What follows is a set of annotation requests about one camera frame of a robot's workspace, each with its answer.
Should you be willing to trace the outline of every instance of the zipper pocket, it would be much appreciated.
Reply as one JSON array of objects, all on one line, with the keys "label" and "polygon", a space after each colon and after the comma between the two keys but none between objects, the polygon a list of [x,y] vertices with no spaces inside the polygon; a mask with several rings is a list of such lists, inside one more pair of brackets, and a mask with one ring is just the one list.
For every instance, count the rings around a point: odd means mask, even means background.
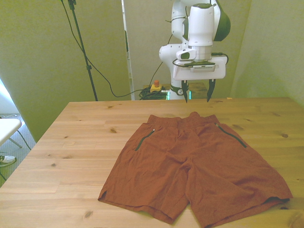
[{"label": "zipper pocket", "polygon": [[247,147],[239,138],[237,138],[235,135],[230,134],[228,132],[226,132],[221,126],[219,126],[217,123],[214,123],[223,133],[232,136],[233,138],[235,138],[236,140],[239,141],[240,144],[242,144],[242,146],[244,146],[245,148]]},{"label": "zipper pocket", "polygon": [[155,132],[155,129],[153,129],[153,131],[151,131],[147,136],[143,137],[142,140],[139,142],[137,148],[135,149],[135,151],[138,151],[141,144],[143,143],[143,141],[145,140],[145,138],[148,138],[150,135],[152,135]]}]

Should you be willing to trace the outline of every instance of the shoe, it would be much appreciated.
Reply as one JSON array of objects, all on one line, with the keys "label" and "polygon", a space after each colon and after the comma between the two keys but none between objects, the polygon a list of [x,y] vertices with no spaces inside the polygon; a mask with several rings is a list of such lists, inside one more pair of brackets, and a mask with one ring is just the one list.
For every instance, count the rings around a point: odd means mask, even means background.
[{"label": "shoe", "polygon": [[14,164],[17,161],[17,158],[14,156],[1,156],[0,155],[0,167],[5,167],[11,164]]}]

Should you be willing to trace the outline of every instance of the wooden table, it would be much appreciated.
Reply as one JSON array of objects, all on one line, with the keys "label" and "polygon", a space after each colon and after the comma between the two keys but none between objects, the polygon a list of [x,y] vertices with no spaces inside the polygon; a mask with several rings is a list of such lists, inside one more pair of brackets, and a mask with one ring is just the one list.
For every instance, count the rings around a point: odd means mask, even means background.
[{"label": "wooden table", "polygon": [[[286,180],[294,198],[222,228],[302,228],[304,110],[289,98],[69,103],[0,189],[1,228],[169,228],[97,201],[126,141],[150,114],[215,114]],[[188,206],[173,224],[198,228]]]}]

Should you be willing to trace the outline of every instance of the shorts waistband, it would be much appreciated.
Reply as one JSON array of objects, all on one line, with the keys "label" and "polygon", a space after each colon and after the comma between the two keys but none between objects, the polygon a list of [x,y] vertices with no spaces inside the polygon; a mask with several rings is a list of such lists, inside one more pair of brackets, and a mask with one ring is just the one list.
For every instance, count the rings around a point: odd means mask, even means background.
[{"label": "shorts waistband", "polygon": [[219,120],[215,115],[201,117],[197,112],[193,112],[186,118],[157,117],[155,115],[150,115],[147,123],[160,126],[176,127],[179,129],[187,129],[209,123],[219,123]]}]

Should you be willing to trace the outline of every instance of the red shorts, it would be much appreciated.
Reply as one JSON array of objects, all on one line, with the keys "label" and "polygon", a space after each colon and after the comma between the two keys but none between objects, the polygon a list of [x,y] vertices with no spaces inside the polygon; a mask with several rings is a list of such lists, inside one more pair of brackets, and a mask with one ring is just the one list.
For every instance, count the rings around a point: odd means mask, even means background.
[{"label": "red shorts", "polygon": [[216,116],[151,115],[132,135],[98,200],[173,223],[188,203],[201,227],[292,198],[281,175]]}]

